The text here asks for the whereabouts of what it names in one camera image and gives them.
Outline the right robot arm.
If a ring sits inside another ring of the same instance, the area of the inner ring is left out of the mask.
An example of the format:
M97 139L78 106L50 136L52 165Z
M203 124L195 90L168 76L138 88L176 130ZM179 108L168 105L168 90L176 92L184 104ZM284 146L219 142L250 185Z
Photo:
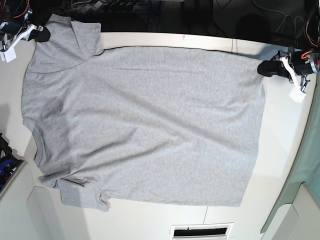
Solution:
M33 10L29 0L2 0L0 2L0 42L11 45L24 34L24 41L37 43L49 41L51 33L47 27L30 20Z

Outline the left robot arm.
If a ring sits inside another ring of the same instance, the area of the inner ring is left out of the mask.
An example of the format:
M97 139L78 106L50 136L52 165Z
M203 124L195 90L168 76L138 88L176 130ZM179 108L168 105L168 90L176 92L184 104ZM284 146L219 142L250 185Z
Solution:
M297 76L320 72L320 2L318 0L253 0L266 16L268 30L264 42L284 46L271 60L258 68L265 76L288 78L280 62L286 57Z

